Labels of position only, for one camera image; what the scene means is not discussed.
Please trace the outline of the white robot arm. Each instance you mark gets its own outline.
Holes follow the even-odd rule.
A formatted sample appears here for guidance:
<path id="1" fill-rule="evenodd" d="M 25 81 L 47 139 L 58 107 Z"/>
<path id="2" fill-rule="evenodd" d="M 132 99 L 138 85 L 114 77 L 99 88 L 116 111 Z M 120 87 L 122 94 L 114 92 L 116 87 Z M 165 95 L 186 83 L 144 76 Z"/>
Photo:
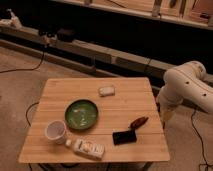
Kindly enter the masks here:
<path id="1" fill-rule="evenodd" d="M 187 99 L 209 114 L 213 114 L 213 87 L 204 82 L 206 69 L 199 61 L 190 61 L 168 69 L 163 76 L 156 101 L 161 122 L 165 124 L 173 111 Z"/>

